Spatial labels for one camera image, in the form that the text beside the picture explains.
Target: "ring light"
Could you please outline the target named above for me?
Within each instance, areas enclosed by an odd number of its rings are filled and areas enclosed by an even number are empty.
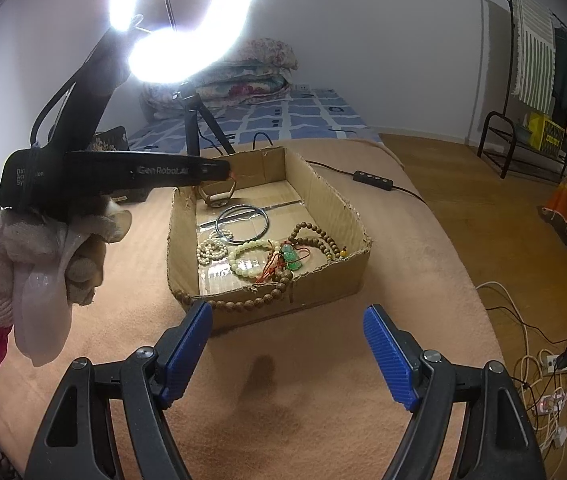
[[[217,61],[237,41],[251,0],[211,0],[195,30],[170,27],[139,40],[129,57],[131,72],[152,83],[182,82]],[[128,30],[137,0],[110,0],[110,23]]]

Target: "metal bolt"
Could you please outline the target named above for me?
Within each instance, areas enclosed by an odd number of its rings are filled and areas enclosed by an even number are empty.
[[[75,370],[81,370],[88,364],[88,360],[85,357],[80,357],[72,362],[72,368]]]
[[[135,354],[139,359],[148,359],[152,357],[155,353],[155,349],[152,346],[142,346],[141,348],[137,348]]]
[[[496,374],[503,372],[503,365],[499,361],[490,361],[487,365],[488,370]]]
[[[426,350],[423,352],[423,358],[431,363],[441,362],[441,354],[436,350]]]

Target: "silver bangle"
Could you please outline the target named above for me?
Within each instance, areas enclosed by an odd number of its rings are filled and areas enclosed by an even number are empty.
[[[248,238],[246,240],[235,240],[234,238],[227,237],[224,234],[224,232],[222,232],[222,224],[224,223],[224,221],[227,220],[225,217],[228,216],[229,213],[232,213],[233,211],[238,211],[238,210],[253,211],[253,212],[257,213],[258,215],[264,217],[266,219],[266,226],[264,227],[264,230],[262,232],[260,232],[258,235],[255,235],[252,238]],[[252,240],[257,240],[257,239],[261,238],[263,235],[266,234],[269,227],[270,227],[270,218],[268,218],[268,214],[262,208],[254,206],[254,205],[250,205],[250,204],[237,204],[237,205],[230,206],[230,207],[224,209],[222,211],[222,213],[214,221],[214,230],[217,231],[219,238],[221,238],[222,240],[225,240],[226,242],[228,242],[231,245],[241,245],[241,244],[244,244],[246,242],[251,242]]]

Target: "gloved hand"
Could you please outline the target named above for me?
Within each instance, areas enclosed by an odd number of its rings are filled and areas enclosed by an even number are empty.
[[[65,269],[68,300],[86,305],[103,281],[106,243],[121,241],[132,215],[107,197],[83,200],[70,206],[68,224],[90,235]],[[13,323],[12,294],[15,264],[48,264],[59,258],[62,247],[46,218],[0,210],[0,327]]]

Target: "blue plaid bedsheet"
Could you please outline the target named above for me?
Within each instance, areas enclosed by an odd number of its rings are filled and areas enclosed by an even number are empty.
[[[252,142],[257,132],[273,140],[362,138],[381,142],[353,108],[334,90],[292,91],[288,99],[258,105],[240,105],[216,110],[215,118],[231,144]],[[199,120],[202,135],[218,145],[206,122]],[[257,140],[266,140],[258,136]],[[130,149],[164,153],[186,152],[183,118],[148,124],[128,136]],[[201,142],[209,147],[209,142]]]

